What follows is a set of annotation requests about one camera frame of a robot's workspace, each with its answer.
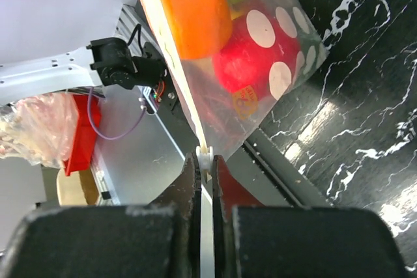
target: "polka dot bag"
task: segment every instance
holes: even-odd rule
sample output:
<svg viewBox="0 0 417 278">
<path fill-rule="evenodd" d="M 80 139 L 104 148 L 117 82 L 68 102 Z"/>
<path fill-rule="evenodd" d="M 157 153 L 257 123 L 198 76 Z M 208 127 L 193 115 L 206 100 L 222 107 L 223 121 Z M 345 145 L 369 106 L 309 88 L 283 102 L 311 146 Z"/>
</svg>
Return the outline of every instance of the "polka dot bag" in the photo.
<svg viewBox="0 0 417 278">
<path fill-rule="evenodd" d="M 202 151 L 225 159 L 327 51 L 298 0 L 140 0 Z"/>
</svg>

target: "white wall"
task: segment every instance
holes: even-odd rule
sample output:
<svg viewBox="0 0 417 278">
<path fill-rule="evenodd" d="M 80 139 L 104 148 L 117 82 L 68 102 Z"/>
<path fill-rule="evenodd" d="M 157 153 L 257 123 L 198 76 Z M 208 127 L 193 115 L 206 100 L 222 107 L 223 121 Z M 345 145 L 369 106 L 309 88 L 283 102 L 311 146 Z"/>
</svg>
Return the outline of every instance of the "white wall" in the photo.
<svg viewBox="0 0 417 278">
<path fill-rule="evenodd" d="M 112 36 L 123 3 L 134 0 L 0 0 L 0 64 Z"/>
<path fill-rule="evenodd" d="M 0 251 L 23 216 L 46 200 L 40 165 L 21 158 L 0 159 Z"/>
</svg>

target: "orange fruit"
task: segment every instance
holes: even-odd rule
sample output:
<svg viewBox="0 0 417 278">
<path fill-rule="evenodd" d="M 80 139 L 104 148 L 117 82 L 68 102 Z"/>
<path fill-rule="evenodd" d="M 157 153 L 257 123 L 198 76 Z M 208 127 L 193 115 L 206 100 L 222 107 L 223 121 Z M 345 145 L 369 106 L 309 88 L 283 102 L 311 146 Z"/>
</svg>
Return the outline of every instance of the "orange fruit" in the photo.
<svg viewBox="0 0 417 278">
<path fill-rule="evenodd" d="M 227 0 L 161 0 L 181 59 L 200 59 L 219 52 L 230 39 Z"/>
</svg>

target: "transparent plastic bag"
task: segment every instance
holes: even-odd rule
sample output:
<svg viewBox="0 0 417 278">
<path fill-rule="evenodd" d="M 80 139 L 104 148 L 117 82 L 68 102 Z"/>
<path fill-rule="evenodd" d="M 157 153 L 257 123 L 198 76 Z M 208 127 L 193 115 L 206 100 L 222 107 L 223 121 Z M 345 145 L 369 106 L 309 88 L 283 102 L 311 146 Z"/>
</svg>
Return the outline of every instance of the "transparent plastic bag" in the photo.
<svg viewBox="0 0 417 278">
<path fill-rule="evenodd" d="M 327 57 L 298 0 L 140 0 L 203 152 L 226 159 Z"/>
<path fill-rule="evenodd" d="M 71 153 L 78 110 L 70 94 L 43 94 L 0 108 L 0 158 L 63 167 Z"/>
</svg>

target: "gray wall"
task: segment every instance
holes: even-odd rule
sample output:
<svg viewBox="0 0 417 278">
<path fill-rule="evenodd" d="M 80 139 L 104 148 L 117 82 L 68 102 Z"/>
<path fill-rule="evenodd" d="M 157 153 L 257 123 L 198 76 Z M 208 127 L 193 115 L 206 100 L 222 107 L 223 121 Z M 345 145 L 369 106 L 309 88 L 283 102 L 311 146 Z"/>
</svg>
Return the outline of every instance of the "gray wall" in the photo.
<svg viewBox="0 0 417 278">
<path fill-rule="evenodd" d="M 46 200 L 40 166 L 20 158 L 0 160 L 0 251 L 22 217 Z"/>
</svg>

